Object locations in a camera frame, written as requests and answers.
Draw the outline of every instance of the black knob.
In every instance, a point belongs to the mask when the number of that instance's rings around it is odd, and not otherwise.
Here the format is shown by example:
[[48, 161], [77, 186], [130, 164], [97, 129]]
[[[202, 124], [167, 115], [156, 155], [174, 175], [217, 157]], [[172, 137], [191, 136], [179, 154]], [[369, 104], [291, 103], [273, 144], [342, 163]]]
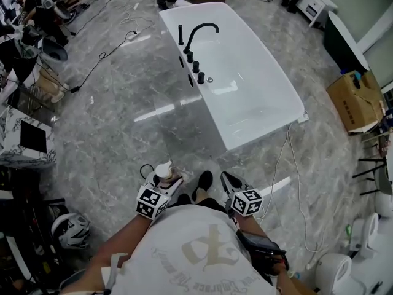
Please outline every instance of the black knob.
[[204, 72], [199, 72], [198, 73], [198, 83], [199, 84], [204, 84]]
[[194, 61], [194, 53], [190, 50], [187, 52], [187, 62], [191, 63]]
[[179, 25], [179, 45], [184, 45], [183, 43], [183, 26]]
[[194, 63], [192, 64], [192, 72], [194, 72], [194, 73], [199, 72], [199, 62], [198, 61], [194, 61]]

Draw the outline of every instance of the cardboard box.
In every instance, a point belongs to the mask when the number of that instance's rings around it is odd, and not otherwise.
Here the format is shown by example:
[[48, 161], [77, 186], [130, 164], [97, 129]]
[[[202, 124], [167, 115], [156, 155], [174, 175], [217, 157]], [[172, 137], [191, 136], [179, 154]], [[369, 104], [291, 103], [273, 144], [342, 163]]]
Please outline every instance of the cardboard box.
[[371, 71], [359, 81], [354, 71], [346, 73], [326, 91], [348, 132], [366, 132], [384, 116], [386, 102]]

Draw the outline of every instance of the white bathtub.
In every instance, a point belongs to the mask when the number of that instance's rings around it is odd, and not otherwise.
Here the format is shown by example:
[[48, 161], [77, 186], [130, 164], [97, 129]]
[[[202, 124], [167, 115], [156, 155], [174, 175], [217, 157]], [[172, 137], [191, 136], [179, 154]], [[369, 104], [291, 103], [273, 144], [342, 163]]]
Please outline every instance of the white bathtub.
[[[195, 4], [160, 12], [163, 34], [168, 36], [173, 62], [181, 68], [184, 86], [199, 91], [227, 150], [257, 139], [304, 113], [303, 103], [265, 45], [228, 5]], [[204, 84], [192, 72], [183, 50], [191, 31], [199, 24], [218, 25], [199, 29], [190, 50], [205, 72]], [[178, 25], [183, 26], [184, 45], [178, 45]]]

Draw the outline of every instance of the bathtub spout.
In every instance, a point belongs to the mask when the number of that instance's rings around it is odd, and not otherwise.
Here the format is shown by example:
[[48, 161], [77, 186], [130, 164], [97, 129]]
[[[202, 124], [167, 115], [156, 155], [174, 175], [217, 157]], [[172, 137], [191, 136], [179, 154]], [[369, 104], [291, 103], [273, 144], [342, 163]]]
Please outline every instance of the bathtub spout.
[[189, 38], [189, 42], [187, 43], [187, 46], [185, 46], [185, 49], [183, 50], [184, 53], [187, 53], [187, 52], [190, 51], [191, 42], [192, 42], [192, 39], [194, 38], [195, 33], [196, 33], [200, 28], [205, 27], [205, 26], [213, 26], [213, 27], [216, 29], [216, 33], [218, 33], [218, 32], [220, 31], [219, 27], [218, 27], [216, 24], [214, 24], [214, 23], [202, 23], [202, 24], [199, 24], [198, 26], [196, 26], [196, 27], [192, 30], [191, 35], [190, 35], [190, 38]]

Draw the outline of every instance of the marble floor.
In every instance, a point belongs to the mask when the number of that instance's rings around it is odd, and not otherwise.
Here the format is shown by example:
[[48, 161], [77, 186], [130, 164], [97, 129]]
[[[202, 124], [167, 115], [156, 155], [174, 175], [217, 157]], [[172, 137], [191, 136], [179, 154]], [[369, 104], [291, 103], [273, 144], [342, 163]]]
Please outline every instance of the marble floor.
[[[70, 30], [79, 30], [108, 0], [95, 1]], [[310, 120], [293, 123], [290, 137], [300, 174], [300, 198], [306, 214], [307, 247], [337, 250], [345, 226], [373, 210], [373, 196], [359, 197], [373, 184], [352, 180], [364, 150], [359, 137], [349, 137], [325, 89], [340, 71], [322, 45], [323, 32], [308, 27], [300, 14], [290, 14], [280, 0], [227, 0], [267, 46], [294, 85]], [[136, 22], [125, 20], [130, 16]], [[62, 196], [70, 210], [84, 214], [92, 225], [91, 250], [125, 225], [143, 182], [139, 168], [171, 159], [184, 175], [181, 192], [191, 192], [197, 177], [211, 170], [211, 196], [224, 202], [219, 180], [223, 170], [234, 172], [264, 189], [271, 186], [274, 168], [286, 139], [287, 127], [239, 149], [216, 156], [201, 128], [194, 124], [190, 106], [180, 104], [185, 85], [174, 73], [161, 40], [155, 0], [113, 0], [66, 46], [68, 62], [58, 67], [71, 87], [80, 85], [101, 52], [109, 53], [127, 31], [142, 32], [103, 59], [81, 90], [68, 93], [52, 117], [57, 164], [42, 172], [42, 191]], [[157, 108], [176, 108], [154, 114]], [[142, 121], [135, 118], [152, 113]], [[290, 183], [274, 193], [262, 228], [287, 250], [292, 270], [303, 272], [313, 253], [305, 249], [305, 222], [299, 211], [297, 169], [287, 143], [278, 165], [276, 182]]]

